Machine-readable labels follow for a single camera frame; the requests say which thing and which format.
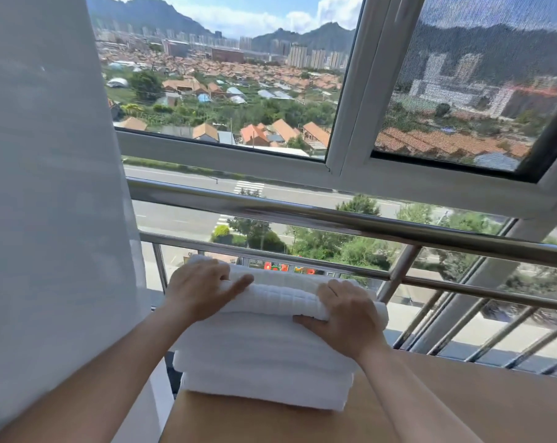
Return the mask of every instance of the sky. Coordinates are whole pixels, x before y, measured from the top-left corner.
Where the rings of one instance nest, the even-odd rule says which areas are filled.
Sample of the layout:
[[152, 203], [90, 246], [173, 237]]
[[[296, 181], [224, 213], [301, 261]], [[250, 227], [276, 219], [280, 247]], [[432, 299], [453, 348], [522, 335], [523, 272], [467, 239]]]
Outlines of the sky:
[[[307, 32], [327, 22], [356, 28], [363, 0], [164, 0], [224, 36], [254, 37], [278, 28]], [[426, 0], [422, 20], [441, 27], [506, 23], [557, 29], [557, 0]]]

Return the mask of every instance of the stack of folded towels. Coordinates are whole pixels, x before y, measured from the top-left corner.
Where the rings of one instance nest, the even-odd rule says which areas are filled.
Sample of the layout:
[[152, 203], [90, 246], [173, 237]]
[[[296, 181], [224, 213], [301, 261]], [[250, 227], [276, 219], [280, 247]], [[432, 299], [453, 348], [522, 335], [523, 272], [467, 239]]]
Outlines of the stack of folded towels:
[[[232, 265], [222, 283], [246, 273], [253, 284], [173, 346], [180, 389], [343, 410], [358, 366], [291, 319], [327, 320], [315, 293], [330, 278]], [[387, 308], [375, 305], [385, 326]]]

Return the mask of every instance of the person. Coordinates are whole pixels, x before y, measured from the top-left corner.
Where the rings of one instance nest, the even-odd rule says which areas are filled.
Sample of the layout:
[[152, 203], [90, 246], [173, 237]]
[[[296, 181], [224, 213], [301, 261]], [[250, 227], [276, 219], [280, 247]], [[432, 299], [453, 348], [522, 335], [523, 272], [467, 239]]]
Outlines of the person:
[[[229, 273], [229, 265], [215, 259], [176, 270], [162, 306], [9, 423], [0, 431], [0, 443], [110, 442], [172, 343], [254, 280], [243, 275], [221, 290]], [[329, 312], [326, 322], [293, 320], [358, 363], [402, 442], [481, 442], [396, 357], [364, 289], [331, 280], [318, 296]]]

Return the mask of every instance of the metal railing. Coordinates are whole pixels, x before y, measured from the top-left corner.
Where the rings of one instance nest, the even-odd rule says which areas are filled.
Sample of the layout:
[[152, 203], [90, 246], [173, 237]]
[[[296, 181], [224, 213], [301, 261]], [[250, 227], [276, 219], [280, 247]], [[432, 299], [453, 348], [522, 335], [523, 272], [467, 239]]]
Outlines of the metal railing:
[[[141, 240], [153, 245], [158, 274], [162, 288], [167, 287], [167, 275], [164, 266], [161, 245], [184, 247], [199, 253], [212, 252], [242, 257], [245, 259], [271, 260], [280, 263], [330, 270], [336, 273], [356, 275], [382, 280], [377, 298], [387, 303], [400, 284], [434, 289], [432, 297], [421, 307], [420, 311], [394, 342], [393, 348], [401, 349], [416, 327], [432, 311], [445, 292], [461, 293], [478, 297], [479, 301], [449, 330], [449, 332], [429, 351], [437, 355], [479, 313], [491, 300], [525, 305], [527, 308], [511, 323], [499, 330], [486, 341], [465, 362], [476, 362], [493, 346], [509, 335], [514, 329], [530, 318], [539, 308], [557, 310], [557, 299], [534, 297], [530, 295], [505, 292], [503, 290], [470, 286], [461, 283], [409, 276], [412, 267], [423, 247], [472, 253], [480, 256], [520, 261], [557, 268], [557, 246], [513, 238], [470, 233], [460, 230], [445, 229], [434, 225], [408, 223], [399, 220], [349, 213], [327, 208], [310, 207], [265, 198], [248, 197], [238, 194], [179, 186], [164, 182], [127, 178], [131, 197], [134, 200], [154, 202], [175, 207], [210, 211], [219, 214], [235, 215], [267, 222], [297, 225], [313, 229], [353, 234], [371, 238], [396, 241], [407, 244], [400, 257], [386, 272], [384, 270], [359, 268], [356, 266], [321, 261], [289, 254], [247, 249], [234, 245], [223, 245], [187, 238], [165, 236], [154, 233], [140, 233]], [[505, 368], [517, 367], [542, 348], [557, 338], [557, 328], [550, 331], [526, 350], [519, 353]], [[557, 362], [540, 371], [540, 374], [553, 374], [557, 371]]]

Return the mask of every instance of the hand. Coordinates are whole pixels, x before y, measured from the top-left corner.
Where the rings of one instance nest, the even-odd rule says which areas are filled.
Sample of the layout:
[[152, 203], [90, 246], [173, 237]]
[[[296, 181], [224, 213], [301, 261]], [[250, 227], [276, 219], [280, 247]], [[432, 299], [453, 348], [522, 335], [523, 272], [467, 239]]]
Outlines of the hand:
[[318, 297], [330, 314], [327, 322], [297, 315], [295, 323], [359, 364], [367, 352], [388, 348], [377, 309], [366, 290], [349, 281], [330, 280], [319, 286]]
[[221, 290], [221, 281], [229, 280], [229, 275], [229, 264], [215, 259], [185, 264], [171, 275], [163, 307], [179, 314], [186, 326], [204, 320], [254, 281], [253, 275], [244, 275], [227, 290]]

